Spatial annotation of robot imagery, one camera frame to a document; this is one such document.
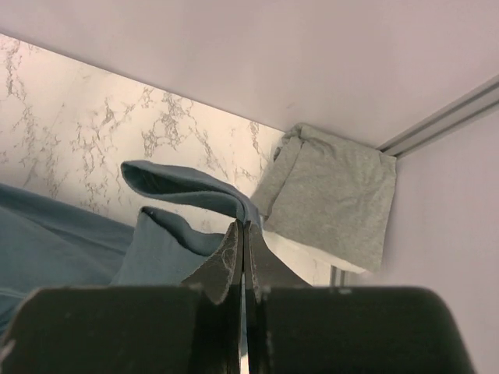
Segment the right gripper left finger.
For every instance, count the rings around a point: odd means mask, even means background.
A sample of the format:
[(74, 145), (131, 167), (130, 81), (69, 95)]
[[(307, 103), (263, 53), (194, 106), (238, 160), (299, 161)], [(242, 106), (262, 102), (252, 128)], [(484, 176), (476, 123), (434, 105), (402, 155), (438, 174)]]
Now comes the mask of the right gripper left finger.
[(45, 288), (1, 342), (4, 373), (237, 373), (242, 224), (176, 286)]

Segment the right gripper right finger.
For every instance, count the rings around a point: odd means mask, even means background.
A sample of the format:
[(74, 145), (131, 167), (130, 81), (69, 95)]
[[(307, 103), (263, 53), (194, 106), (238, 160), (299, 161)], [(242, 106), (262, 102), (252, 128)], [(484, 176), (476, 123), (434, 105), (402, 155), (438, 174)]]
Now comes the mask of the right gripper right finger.
[(472, 373), (440, 296), (415, 287), (313, 287), (244, 227), (251, 373)]

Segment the blue grey t shirt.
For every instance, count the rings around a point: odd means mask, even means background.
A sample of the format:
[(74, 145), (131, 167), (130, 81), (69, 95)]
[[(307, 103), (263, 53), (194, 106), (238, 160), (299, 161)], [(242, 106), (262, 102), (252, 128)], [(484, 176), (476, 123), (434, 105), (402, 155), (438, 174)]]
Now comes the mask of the blue grey t shirt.
[[(149, 161), (126, 161), (122, 177), (150, 199), (197, 206), (258, 224), (258, 209), (232, 185), (202, 171)], [(1, 325), (38, 288), (179, 284), (221, 245), (180, 215), (139, 209), (129, 226), (87, 210), (1, 187)]]

